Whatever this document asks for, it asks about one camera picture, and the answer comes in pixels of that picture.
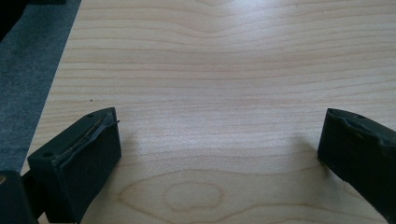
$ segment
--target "wooden table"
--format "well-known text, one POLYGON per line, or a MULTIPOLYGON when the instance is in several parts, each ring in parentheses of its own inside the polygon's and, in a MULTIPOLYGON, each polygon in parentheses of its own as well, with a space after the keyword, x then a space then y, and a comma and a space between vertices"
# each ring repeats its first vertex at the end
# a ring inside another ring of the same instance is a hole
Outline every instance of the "wooden table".
POLYGON ((328 107, 396 129, 396 2, 82 0, 30 153, 109 106, 83 223, 386 223, 317 148, 328 107))

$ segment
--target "gray carpet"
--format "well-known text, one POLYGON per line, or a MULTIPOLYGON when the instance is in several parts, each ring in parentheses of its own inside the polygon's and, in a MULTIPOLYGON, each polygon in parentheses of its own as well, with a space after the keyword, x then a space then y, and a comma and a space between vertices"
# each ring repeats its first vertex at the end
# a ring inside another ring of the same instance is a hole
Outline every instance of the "gray carpet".
POLYGON ((22 168, 80 1, 32 2, 0 43, 0 170, 22 168))

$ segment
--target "light wood surface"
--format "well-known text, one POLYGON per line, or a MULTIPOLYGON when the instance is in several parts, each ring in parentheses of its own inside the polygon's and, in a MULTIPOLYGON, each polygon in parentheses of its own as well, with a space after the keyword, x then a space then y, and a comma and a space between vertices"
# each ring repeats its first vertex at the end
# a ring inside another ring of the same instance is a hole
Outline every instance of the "light wood surface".
POLYGON ((386 223, 317 149, 328 107, 396 129, 395 93, 393 0, 82 0, 29 153, 115 106, 83 223, 386 223))

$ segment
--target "wood grain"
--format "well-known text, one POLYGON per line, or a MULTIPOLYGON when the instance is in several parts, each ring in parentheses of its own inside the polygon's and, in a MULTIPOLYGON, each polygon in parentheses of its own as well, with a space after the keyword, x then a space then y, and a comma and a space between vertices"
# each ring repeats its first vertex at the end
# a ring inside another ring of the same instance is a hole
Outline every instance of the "wood grain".
POLYGON ((396 129, 395 71, 392 0, 82 0, 30 153, 115 106, 83 223, 385 223, 316 150, 328 107, 396 129))

